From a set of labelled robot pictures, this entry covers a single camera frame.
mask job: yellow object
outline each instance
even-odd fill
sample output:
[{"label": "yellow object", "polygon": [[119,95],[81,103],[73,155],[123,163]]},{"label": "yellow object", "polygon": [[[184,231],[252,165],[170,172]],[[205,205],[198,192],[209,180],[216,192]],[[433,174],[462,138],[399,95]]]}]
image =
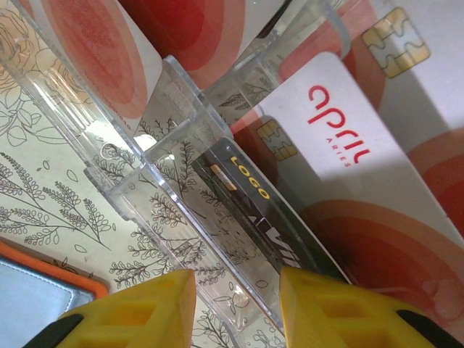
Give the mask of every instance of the yellow object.
[{"label": "yellow object", "polygon": [[83,320],[59,348],[189,348],[195,275],[177,270],[75,310]]},{"label": "yellow object", "polygon": [[441,329],[390,297],[299,268],[283,268],[280,282],[287,348],[462,347],[443,330],[434,337],[443,338],[443,345],[434,346],[398,311],[425,319],[427,332]]}]

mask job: card chip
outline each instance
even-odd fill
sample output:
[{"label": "card chip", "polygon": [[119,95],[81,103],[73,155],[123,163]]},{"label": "card chip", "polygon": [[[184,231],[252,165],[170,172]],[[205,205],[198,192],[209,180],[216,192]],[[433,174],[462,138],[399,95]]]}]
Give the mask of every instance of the card chip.
[{"label": "card chip", "polygon": [[297,148],[276,120],[267,121],[256,130],[256,133],[279,162],[298,153]]},{"label": "card chip", "polygon": [[212,165],[210,168],[229,191],[237,191],[237,186],[232,183],[232,180],[229,179],[226,174],[224,174],[218,165]]},{"label": "card chip", "polygon": [[397,7],[362,35],[388,78],[395,78],[431,56],[406,11]]}]

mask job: gray surface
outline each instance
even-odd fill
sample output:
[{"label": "gray surface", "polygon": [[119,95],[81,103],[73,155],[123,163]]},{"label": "gray surface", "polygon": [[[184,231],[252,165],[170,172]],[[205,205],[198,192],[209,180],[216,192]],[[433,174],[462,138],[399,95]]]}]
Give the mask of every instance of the gray surface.
[{"label": "gray surface", "polygon": [[61,314],[93,299],[0,257],[0,347],[21,348]]}]

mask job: orange phone case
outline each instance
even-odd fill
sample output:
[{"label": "orange phone case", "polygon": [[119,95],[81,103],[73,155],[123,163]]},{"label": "orange phone case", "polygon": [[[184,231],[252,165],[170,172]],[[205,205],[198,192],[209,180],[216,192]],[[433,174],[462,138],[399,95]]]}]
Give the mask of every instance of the orange phone case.
[{"label": "orange phone case", "polygon": [[20,252],[19,250],[1,241],[0,255],[52,278],[64,281],[65,283],[72,284],[73,286],[76,286],[80,289],[89,291],[95,296],[95,299],[99,299],[108,295],[108,289],[98,281],[94,281],[81,275],[71,273],[55,265],[50,265],[49,263]]}]

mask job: leaf drawing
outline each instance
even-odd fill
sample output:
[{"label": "leaf drawing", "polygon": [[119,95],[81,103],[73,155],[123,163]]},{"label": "leaf drawing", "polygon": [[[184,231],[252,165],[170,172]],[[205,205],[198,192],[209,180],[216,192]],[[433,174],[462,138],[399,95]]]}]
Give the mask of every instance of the leaf drawing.
[{"label": "leaf drawing", "polygon": [[125,163],[123,161],[113,163],[106,159],[101,159],[98,155],[94,156],[94,163],[99,166],[106,176],[113,182],[119,183],[123,178]]},{"label": "leaf drawing", "polygon": [[87,252],[87,249],[84,248],[82,245],[80,244],[74,244],[74,250],[76,252],[80,252],[81,254],[85,254]]},{"label": "leaf drawing", "polygon": [[[164,237],[162,225],[154,224],[152,228],[169,251],[184,265],[195,265],[206,255],[206,246],[198,236],[191,238]],[[130,264],[114,262],[112,264],[110,273],[115,273],[118,276],[115,278],[117,286],[130,286],[134,277],[136,278],[135,281],[137,281],[139,274],[146,277],[148,277],[148,274],[150,276],[160,276],[173,269],[167,255],[161,252],[158,245],[140,228],[132,232],[131,236],[136,240],[136,243],[131,244],[128,251],[132,257],[140,258],[140,261],[137,264],[133,262]],[[219,278],[225,277],[225,268],[220,263],[211,267],[197,267],[194,268],[194,271],[200,282],[203,281],[204,284],[209,285],[217,282]]]},{"label": "leaf drawing", "polygon": [[68,272],[79,274],[74,268],[67,264],[67,257],[63,259],[63,261],[59,262],[58,260],[53,259],[53,264],[63,270],[67,270]]},{"label": "leaf drawing", "polygon": [[244,83],[242,88],[246,93],[246,97],[252,103],[252,107],[259,104],[270,93],[269,90],[263,87],[252,85],[251,83]]},{"label": "leaf drawing", "polygon": [[8,221],[11,214],[12,213],[7,208],[0,207],[0,223]]},{"label": "leaf drawing", "polygon": [[204,142],[206,140],[205,144],[208,144],[208,146],[212,146],[216,142],[216,140],[218,138],[218,135],[216,134],[214,128],[212,127],[212,123],[210,121],[208,121],[208,120],[202,121],[201,126],[200,126],[200,130],[202,131],[202,134],[204,135],[204,138],[199,139],[199,141]]},{"label": "leaf drawing", "polygon": [[66,171],[66,176],[75,183],[79,182],[77,175],[71,169]]},{"label": "leaf drawing", "polygon": [[66,144],[64,139],[55,127],[46,127],[35,132],[38,140],[48,144]]},{"label": "leaf drawing", "polygon": [[84,199],[84,206],[88,212],[88,222],[96,236],[98,236],[100,232],[105,232],[111,229],[111,225],[108,220],[105,219],[104,215],[97,210],[95,204],[90,199]]},{"label": "leaf drawing", "polygon": [[9,144],[13,147],[19,146],[28,140],[25,131],[18,125],[8,130],[7,138]]},{"label": "leaf drawing", "polygon": [[15,105],[20,98],[21,87],[19,85],[13,86],[7,90],[6,93],[0,94],[0,102],[9,109]]},{"label": "leaf drawing", "polygon": [[0,178],[9,178],[13,172],[6,166],[0,163]]},{"label": "leaf drawing", "polygon": [[7,115],[4,112],[0,111],[0,128],[8,126],[8,124],[11,122],[11,119],[11,115]]},{"label": "leaf drawing", "polygon": [[257,281],[255,285],[260,289],[265,289],[268,287],[269,283],[267,281],[260,280],[260,281]]},{"label": "leaf drawing", "polygon": [[32,124],[32,125],[36,125],[36,124],[38,123],[38,121],[41,120],[41,118],[42,118],[42,115],[41,115],[41,114],[37,114],[37,113],[32,114],[32,115],[30,116],[31,124]]},{"label": "leaf drawing", "polygon": [[59,181],[55,181],[55,187],[58,191],[45,187],[43,192],[60,203],[65,210],[74,209],[77,204],[80,204],[79,196],[70,187]]},{"label": "leaf drawing", "polygon": [[42,231],[33,234],[32,236],[27,236],[25,242],[32,245],[49,245],[51,242],[54,244],[59,243],[58,228],[43,228]]},{"label": "leaf drawing", "polygon": [[237,313],[237,308],[245,308],[249,305],[250,299],[243,295],[243,292],[238,293],[232,282],[229,282],[229,289],[233,292],[232,296],[216,297],[214,302],[227,302],[230,311],[233,315]]},{"label": "leaf drawing", "polygon": [[164,194],[157,192],[150,198],[150,202],[153,203],[154,208],[152,210],[153,221],[171,227],[176,227],[179,223],[187,225],[181,212]]},{"label": "leaf drawing", "polygon": [[260,78],[260,82],[269,91],[269,93],[274,90],[273,84],[270,82],[267,76],[262,76]]},{"label": "leaf drawing", "polygon": [[22,221],[36,226],[47,226],[46,223],[50,219],[48,214],[43,214],[42,212],[31,209],[12,208],[10,213],[18,216]]},{"label": "leaf drawing", "polygon": [[37,183],[25,171],[25,169],[18,162],[16,162],[15,159],[8,156],[7,154],[1,153],[1,155],[10,163],[10,165],[14,168],[16,174],[20,177],[22,181],[22,187],[24,188],[24,190],[28,194],[30,194],[34,199],[44,199],[45,196],[42,194],[42,190],[40,190]]},{"label": "leaf drawing", "polygon": [[187,192],[196,185],[196,181],[193,178],[195,170],[192,167],[194,161],[194,147],[189,141],[181,141],[181,174],[179,175],[181,182],[181,192]]},{"label": "leaf drawing", "polygon": [[159,120],[153,120],[153,128],[145,121],[142,120],[138,127],[143,133],[152,136],[156,141],[160,141],[164,136],[169,134],[175,127],[175,123],[172,118],[168,118],[165,122],[166,125],[162,125]]},{"label": "leaf drawing", "polygon": [[24,223],[12,221],[11,223],[0,223],[0,232],[11,234],[26,234],[28,228]]},{"label": "leaf drawing", "polygon": [[243,111],[243,110],[248,110],[248,109],[251,109],[251,108],[252,108],[252,107],[250,106],[250,104],[248,104],[248,102],[243,103],[243,104],[240,104],[240,105],[234,107],[234,109],[235,109],[236,111]]},{"label": "leaf drawing", "polygon": [[209,189],[201,190],[200,196],[202,196],[206,203],[212,204],[213,207],[219,207],[222,204],[221,201],[216,197],[216,195],[212,193]]},{"label": "leaf drawing", "polygon": [[26,127],[32,127],[32,115],[24,109],[21,109],[17,112],[18,120],[25,125]]},{"label": "leaf drawing", "polygon": [[250,108],[247,100],[241,93],[229,96],[219,107],[234,107],[235,110],[245,110]]},{"label": "leaf drawing", "polygon": [[87,226],[87,221],[81,215],[74,214],[66,209],[60,209],[59,213],[77,228],[85,228]]},{"label": "leaf drawing", "polygon": [[265,333],[263,330],[257,330],[256,334],[253,335],[254,341],[261,343],[260,348],[285,348],[284,338],[276,332],[276,329],[269,320],[265,319],[264,321],[268,326],[268,333]]},{"label": "leaf drawing", "polygon": [[215,348],[233,348],[227,328],[210,310],[202,310],[202,315],[196,321],[192,335],[194,337],[205,335]]},{"label": "leaf drawing", "polygon": [[125,164],[128,165],[133,165],[136,161],[136,156],[132,152],[126,149],[121,149],[118,146],[107,146],[104,148],[104,152],[106,158],[111,158],[112,160],[122,160]]}]

